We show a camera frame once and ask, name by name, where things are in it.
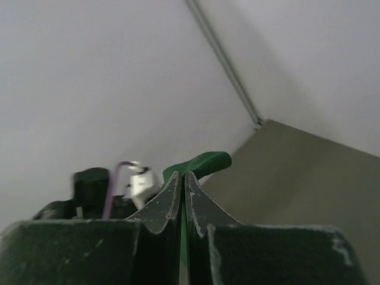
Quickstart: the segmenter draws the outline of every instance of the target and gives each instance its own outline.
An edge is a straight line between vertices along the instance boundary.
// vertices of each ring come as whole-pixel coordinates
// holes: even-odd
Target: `dark green object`
[[[192,171],[197,179],[213,174],[230,167],[231,156],[224,151],[208,151],[191,160],[175,164],[163,171],[164,184],[169,180],[173,172],[178,171],[182,175],[182,181],[186,172]],[[187,232],[185,204],[182,205],[182,221],[180,234],[180,260],[187,266]]]

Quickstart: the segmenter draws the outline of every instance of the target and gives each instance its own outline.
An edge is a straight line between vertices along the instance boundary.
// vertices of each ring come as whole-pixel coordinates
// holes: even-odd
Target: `white plastic piece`
[[[157,178],[151,169],[131,176],[131,198],[136,208],[141,209],[147,199],[159,192]]]

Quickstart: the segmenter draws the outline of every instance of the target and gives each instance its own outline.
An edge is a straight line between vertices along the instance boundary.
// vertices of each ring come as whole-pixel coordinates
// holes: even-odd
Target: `purple wire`
[[[113,174],[111,173],[111,175],[110,175],[110,181],[109,181],[108,188],[107,188],[107,197],[106,197],[106,202],[104,203],[104,210],[103,210],[103,215],[102,215],[103,220],[108,220],[111,216],[111,210],[112,210],[112,204],[113,204],[113,193],[114,193],[115,188],[116,188],[116,183],[118,181],[119,172],[120,172],[120,169],[126,165],[127,166],[135,166],[136,164],[134,164],[130,161],[119,162],[116,165],[114,173]]]

